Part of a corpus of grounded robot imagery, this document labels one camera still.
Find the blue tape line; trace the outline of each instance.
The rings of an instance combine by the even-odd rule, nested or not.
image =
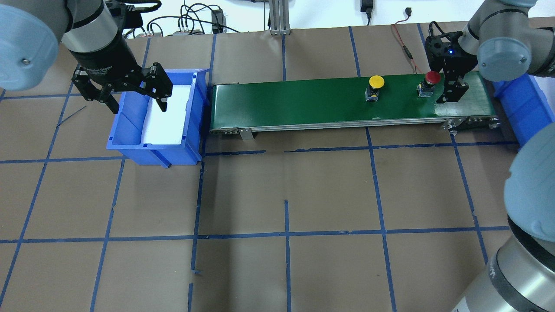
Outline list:
[[[281,65],[282,65],[282,79],[283,81],[286,81],[286,72],[287,70],[285,69],[285,35],[281,35]]]
[[[23,243],[88,243],[91,241],[103,241],[102,237],[77,237],[77,238],[27,238]]]
[[[352,52],[355,55],[356,76],[360,77],[359,55],[356,53],[355,36],[352,34],[351,26],[349,26],[349,34],[351,35]]]
[[[289,244],[289,201],[285,200],[285,274],[287,287],[287,312],[291,312],[291,250]]]
[[[19,99],[42,99],[42,98],[65,98],[65,97],[79,97],[80,93],[72,94],[48,94],[48,95],[20,95],[16,97],[4,97],[5,100],[19,100]]]
[[[253,154],[264,154],[266,150],[245,150],[242,152],[215,152],[206,153],[205,156],[229,156],[229,155],[253,155]]]
[[[212,76],[214,75],[214,56],[216,54],[216,36],[212,38],[212,55],[210,56],[210,76],[208,77],[208,87],[212,86]]]
[[[372,235],[381,234],[381,230],[354,230],[354,231],[299,231],[289,232],[288,236],[333,236],[333,235]]]
[[[66,95],[69,95],[71,93],[72,88],[73,88],[73,82],[69,84],[69,88]],[[69,96],[66,96],[64,105],[62,106],[62,111],[60,112],[60,116],[58,117],[58,123],[60,123],[60,121],[64,116],[65,108],[67,107],[68,101],[69,101]],[[52,153],[52,149],[54,148],[54,142],[56,141],[56,136],[58,135],[58,129],[59,128],[56,127],[54,130],[54,134],[52,135],[52,141],[50,142],[50,146],[48,148],[48,154],[46,155],[46,160],[50,158],[50,154]],[[42,179],[44,178],[47,164],[48,164],[47,162],[44,162],[42,166],[41,174],[39,176],[37,186],[35,187],[35,192],[33,193],[33,199],[31,200],[31,204],[29,205],[29,210],[27,211],[27,216],[25,217],[25,222],[23,223],[23,228],[21,229],[21,233],[17,241],[16,250],[13,254],[12,262],[10,263],[6,280],[4,281],[2,293],[0,294],[0,306],[2,306],[2,303],[4,302],[4,296],[6,295],[6,290],[8,289],[9,280],[12,277],[13,268],[16,265],[17,256],[19,255],[19,250],[21,248],[21,245],[23,244],[23,237],[25,236],[25,232],[27,231],[27,226],[29,225],[29,220],[31,219],[31,214],[33,213],[35,202],[37,201],[38,192],[41,188]]]
[[[0,160],[0,164],[45,163],[46,159]]]
[[[452,143],[430,143],[430,144],[407,144],[407,145],[378,145],[372,147],[372,149],[382,149],[382,148],[422,148],[422,147],[447,147],[453,146]]]
[[[518,142],[500,141],[500,142],[473,142],[473,143],[457,143],[457,146],[489,146],[489,145],[517,145]]]
[[[249,234],[209,234],[197,235],[198,239],[237,239],[286,236],[284,232],[249,233]]]
[[[424,39],[424,33],[422,32],[422,27],[420,27],[420,23],[417,23],[416,27],[418,27],[418,32],[420,33],[420,40],[422,40],[422,45],[426,46],[426,40]]]
[[[480,227],[480,231],[509,231],[510,227]]]
[[[389,261],[389,249],[387,247],[387,230],[385,227],[384,211],[382,209],[381,196],[380,196],[380,186],[378,183],[378,176],[376,171],[376,161],[374,157],[374,147],[372,145],[372,138],[370,137],[370,132],[368,127],[366,127],[366,140],[368,141],[368,150],[370,151],[370,164],[372,166],[372,177],[374,179],[374,189],[376,192],[376,202],[378,206],[378,215],[380,217],[380,231],[382,234],[382,245],[384,247],[384,259],[385,259],[385,269],[387,272],[387,283],[389,285],[389,295],[391,299],[391,309],[393,312],[397,312],[397,304],[395,301],[395,291],[393,289],[393,277],[391,275],[391,263]]]
[[[108,241],[153,241],[153,240],[190,240],[194,235],[168,235],[168,236],[134,236],[134,237],[110,237]]]
[[[148,49],[150,48],[150,37],[147,39],[147,47],[144,50],[143,68],[147,65]]]
[[[195,230],[193,239],[193,250],[191,251],[191,270],[195,269],[196,266],[196,249],[198,247],[198,235],[199,235],[199,224],[200,224],[200,206],[203,199],[203,184],[204,184],[204,165],[205,162],[202,161],[200,165],[200,176],[199,176],[199,189],[196,195],[196,213],[195,213]]]
[[[122,160],[124,158],[125,158],[125,156],[50,158],[50,159],[20,159],[20,160],[0,160],[0,164],[90,162],[90,161],[95,161],[95,160]]]
[[[97,302],[98,286],[100,285],[100,276],[102,275],[102,267],[104,265],[104,258],[106,256],[106,248],[108,247],[108,240],[110,238],[110,230],[112,229],[112,221],[114,219],[114,207],[118,200],[119,186],[122,182],[123,169],[125,167],[125,159],[122,159],[122,164],[119,167],[118,180],[115,183],[114,198],[112,199],[112,207],[110,209],[110,216],[108,217],[108,225],[106,226],[106,233],[104,234],[102,251],[100,252],[100,261],[98,262],[97,277],[94,281],[93,297],[90,301],[90,312],[94,312],[94,305]]]
[[[189,283],[189,294],[187,296],[187,312],[193,308],[193,283]]]
[[[100,160],[123,160],[125,156],[101,156],[101,157],[76,157],[76,158],[51,158],[46,159],[47,163],[63,163],[63,162],[93,162]]]
[[[476,228],[437,228],[437,229],[398,229],[387,230],[388,234],[411,234],[411,233],[453,233],[473,232]]]
[[[474,226],[476,228],[476,233],[478,234],[478,241],[480,243],[480,248],[482,249],[482,256],[484,262],[488,262],[486,246],[484,245],[484,240],[482,237],[482,232],[480,231],[480,224],[478,222],[478,217],[474,214],[474,202],[472,201],[472,196],[470,195],[470,188],[468,187],[468,181],[466,179],[465,169],[462,165],[461,155],[458,152],[457,142],[455,141],[455,136],[451,134],[451,142],[453,143],[453,149],[455,150],[455,156],[457,158],[458,169],[461,172],[462,183],[465,186],[466,197],[468,199],[468,206],[470,207],[470,212],[472,214],[472,219],[474,220]]]
[[[295,150],[287,150],[284,153],[304,153],[304,152],[331,152],[337,150],[367,150],[368,146],[354,146],[354,147],[323,147],[323,148],[299,148]]]
[[[472,232],[475,227],[466,228],[426,228],[426,229],[389,229],[387,234],[412,234],[412,233],[456,233]],[[480,227],[480,231],[508,231],[508,226]],[[153,241],[153,240],[193,240],[198,239],[241,239],[241,238],[264,238],[285,236],[336,236],[336,235],[377,235],[381,230],[337,230],[337,231],[298,231],[298,232],[267,232],[247,234],[213,234],[213,235],[166,235],[166,236],[121,236],[110,237],[108,241]],[[31,238],[23,239],[23,244],[28,243],[83,243],[92,241],[104,241],[102,237],[89,238]],[[17,239],[2,239],[0,244],[17,243]]]

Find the blue bin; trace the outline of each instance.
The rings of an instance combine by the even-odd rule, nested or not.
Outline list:
[[[152,99],[136,92],[125,92],[106,148],[120,151],[139,165],[161,165],[168,168],[171,165],[194,165],[200,161],[200,126],[204,107],[208,105],[205,79],[207,71],[208,69],[166,70],[174,85],[191,85],[180,144],[142,144],[143,124]]]
[[[494,82],[493,86],[520,146],[555,122],[555,115],[534,77],[525,74],[512,81]]]

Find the conveyor belt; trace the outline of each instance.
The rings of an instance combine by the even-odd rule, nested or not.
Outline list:
[[[457,103],[436,104],[418,98],[421,74],[384,76],[378,102],[366,102],[368,78],[336,78],[268,83],[226,84],[214,87],[212,133],[237,133],[372,125],[443,122],[451,117],[495,115],[477,72],[465,77],[470,89]]]

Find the power adapter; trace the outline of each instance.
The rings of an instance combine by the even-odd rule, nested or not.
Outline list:
[[[216,9],[212,11],[212,33],[223,33],[225,28],[225,16],[222,9]]]
[[[360,12],[366,12],[368,19],[372,16],[374,9],[374,0],[360,0]]]

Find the white foam insert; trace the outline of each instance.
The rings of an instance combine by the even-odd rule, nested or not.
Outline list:
[[[158,103],[150,99],[144,119],[141,144],[180,144],[187,115],[187,101],[191,85],[174,85],[168,98],[168,109],[160,110]]]

